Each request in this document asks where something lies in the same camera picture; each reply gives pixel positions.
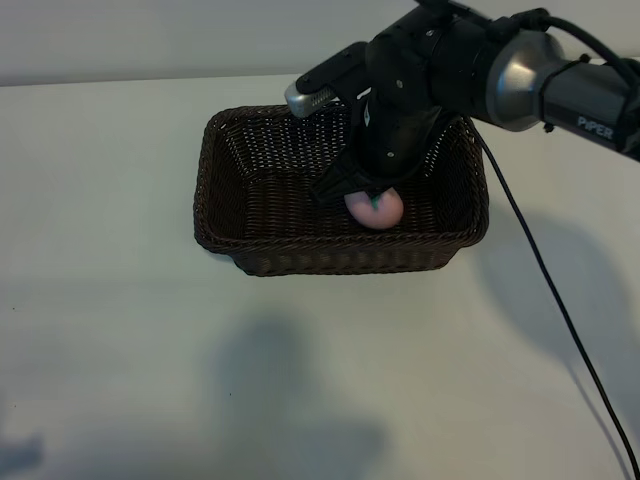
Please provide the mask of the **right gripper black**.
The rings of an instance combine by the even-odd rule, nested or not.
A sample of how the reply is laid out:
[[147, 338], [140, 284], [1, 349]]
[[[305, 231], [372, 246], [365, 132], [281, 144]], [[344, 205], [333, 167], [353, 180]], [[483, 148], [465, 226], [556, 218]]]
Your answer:
[[393, 186], [423, 164], [440, 113], [439, 106], [406, 112], [372, 90], [354, 106], [348, 141], [313, 183], [313, 198], [370, 198], [395, 191]]

